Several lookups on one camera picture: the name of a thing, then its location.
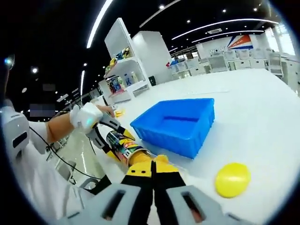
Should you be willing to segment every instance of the blue plastic basket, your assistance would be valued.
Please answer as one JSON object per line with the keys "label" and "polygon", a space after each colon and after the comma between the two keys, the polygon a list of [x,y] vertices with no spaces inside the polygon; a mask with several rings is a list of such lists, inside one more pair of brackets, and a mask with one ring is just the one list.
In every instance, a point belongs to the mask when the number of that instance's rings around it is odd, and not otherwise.
{"label": "blue plastic basket", "polygon": [[159,102],[130,125],[142,140],[195,158],[214,119],[213,98],[182,99]]}

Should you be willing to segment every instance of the white counter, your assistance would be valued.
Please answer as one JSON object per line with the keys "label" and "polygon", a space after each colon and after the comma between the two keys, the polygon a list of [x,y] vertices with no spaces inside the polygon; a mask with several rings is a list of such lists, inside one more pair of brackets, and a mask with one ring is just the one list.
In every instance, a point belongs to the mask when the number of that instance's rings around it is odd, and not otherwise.
{"label": "white counter", "polygon": [[[129,125],[158,101],[183,98],[215,99],[215,121],[194,160],[141,142]],[[125,109],[119,121],[136,142],[166,154],[182,168],[186,184],[195,185],[218,201],[224,213],[265,223],[280,209],[299,179],[300,99],[265,69],[226,71],[164,83],[119,108]],[[106,138],[110,130],[99,128]],[[109,179],[120,182],[124,172],[102,150],[96,149],[96,153]],[[214,179],[231,162],[245,164],[251,182],[240,196],[225,199],[215,192]]]}

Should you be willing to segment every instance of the black ceiling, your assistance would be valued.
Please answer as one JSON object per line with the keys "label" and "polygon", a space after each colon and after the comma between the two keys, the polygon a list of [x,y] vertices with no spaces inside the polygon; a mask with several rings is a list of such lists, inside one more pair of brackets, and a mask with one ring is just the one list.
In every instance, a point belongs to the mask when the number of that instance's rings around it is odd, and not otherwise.
{"label": "black ceiling", "polygon": [[[230,32],[262,30],[262,25],[265,28],[270,26],[260,22],[233,22],[198,30],[172,41],[173,37],[203,25],[230,19],[278,21],[280,18],[274,12],[270,15],[266,3],[259,6],[261,0],[182,0],[139,28],[158,11],[160,4],[167,5],[172,1],[114,0],[90,49],[86,49],[87,39],[104,0],[8,1],[5,6],[6,35],[2,43],[7,52],[15,53],[16,61],[10,74],[7,96],[19,111],[28,110],[30,104],[55,104],[57,110],[61,110],[64,104],[56,100],[80,87],[83,69],[86,70],[83,93],[90,91],[95,80],[100,81],[103,77],[102,67],[109,64],[104,38],[118,17],[124,20],[132,37],[140,30],[159,31],[169,49],[172,46],[191,47],[194,45],[191,41],[207,37],[205,32],[215,28],[228,28],[226,32]],[[30,72],[32,66],[39,68],[36,75]],[[43,84],[55,84],[58,94],[54,90],[44,91]]]}

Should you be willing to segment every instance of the can label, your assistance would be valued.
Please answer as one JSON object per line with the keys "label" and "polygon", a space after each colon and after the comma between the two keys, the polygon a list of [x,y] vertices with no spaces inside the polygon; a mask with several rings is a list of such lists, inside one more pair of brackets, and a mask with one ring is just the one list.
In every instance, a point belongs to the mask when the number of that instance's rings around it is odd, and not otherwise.
{"label": "can label", "polygon": [[125,137],[124,135],[116,131],[108,133],[106,141],[110,145],[111,149],[118,157],[118,159],[126,165],[128,165],[129,159],[134,153],[141,150],[147,151],[142,146],[136,144],[130,138]]}

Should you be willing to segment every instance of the black cable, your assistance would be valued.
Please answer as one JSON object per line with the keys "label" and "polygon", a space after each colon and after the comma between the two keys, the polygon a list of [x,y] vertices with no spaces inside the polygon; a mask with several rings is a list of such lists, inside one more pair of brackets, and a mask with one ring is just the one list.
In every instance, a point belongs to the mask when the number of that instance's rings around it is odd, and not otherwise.
{"label": "black cable", "polygon": [[96,155],[96,152],[95,152],[95,150],[94,150],[94,147],[93,147],[93,145],[92,145],[92,142],[90,141],[90,146],[92,147],[92,149],[93,149],[93,152],[94,152],[94,154]]}
{"label": "black cable", "polygon": [[46,142],[45,141],[45,139],[41,136],[41,135],[39,135],[32,127],[30,127],[29,126],[29,128],[34,132],[34,133],[36,133],[47,145],[48,145],[48,147],[52,150],[52,152],[58,157],[58,158],[60,158],[61,159],[61,161],[63,161],[65,164],[67,164],[68,166],[70,166],[70,167],[72,167],[73,169],[75,169],[76,171],[78,171],[79,173],[81,173],[81,174],[83,174],[83,175],[85,175],[85,176],[88,176],[88,177],[91,177],[91,178],[94,178],[94,179],[97,179],[97,180],[101,180],[101,178],[98,178],[98,177],[93,177],[93,176],[90,176],[90,175],[88,175],[88,174],[86,174],[86,173],[84,173],[84,172],[81,172],[80,170],[78,170],[78,169],[76,169],[74,166],[72,166],[72,165],[70,165],[69,163],[67,163],[65,160],[63,160],[54,150],[53,150],[53,148],[48,144],[48,142]]}

